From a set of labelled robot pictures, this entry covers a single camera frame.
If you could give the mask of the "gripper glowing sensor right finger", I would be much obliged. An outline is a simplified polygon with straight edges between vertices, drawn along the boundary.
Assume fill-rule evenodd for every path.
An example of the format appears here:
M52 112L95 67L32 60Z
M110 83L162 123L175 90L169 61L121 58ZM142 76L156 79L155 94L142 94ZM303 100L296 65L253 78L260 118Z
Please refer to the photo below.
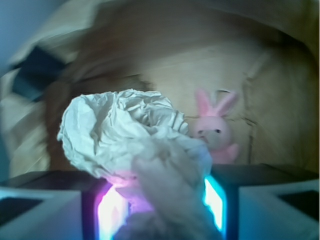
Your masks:
M320 179L293 165L214 165L204 202L224 240L317 240Z

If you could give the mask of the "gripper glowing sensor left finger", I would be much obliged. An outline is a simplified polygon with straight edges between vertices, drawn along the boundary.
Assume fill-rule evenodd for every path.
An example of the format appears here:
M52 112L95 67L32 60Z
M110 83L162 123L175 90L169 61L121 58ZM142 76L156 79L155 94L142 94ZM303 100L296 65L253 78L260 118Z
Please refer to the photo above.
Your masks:
M110 240L128 213L112 184L82 171L34 171L0 184L3 240Z

